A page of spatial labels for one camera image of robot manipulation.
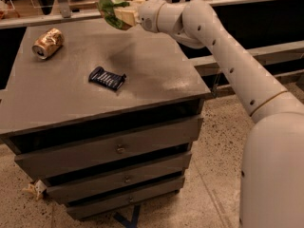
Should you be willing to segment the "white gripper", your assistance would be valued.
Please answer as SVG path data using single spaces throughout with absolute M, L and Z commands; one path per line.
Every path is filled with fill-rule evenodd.
M 141 23 L 142 28 L 150 32 L 162 32 L 159 24 L 159 15 L 164 0 L 130 0 L 127 1 L 130 7 L 139 7 L 139 12 L 135 8 L 115 8 L 114 12 L 118 19 L 127 25 L 134 27 Z

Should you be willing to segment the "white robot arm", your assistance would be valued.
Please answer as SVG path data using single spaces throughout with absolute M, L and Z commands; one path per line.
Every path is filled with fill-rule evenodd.
M 304 228 L 304 104 L 270 74 L 203 0 L 118 6 L 131 26 L 206 47 L 255 126 L 243 150 L 239 228 Z

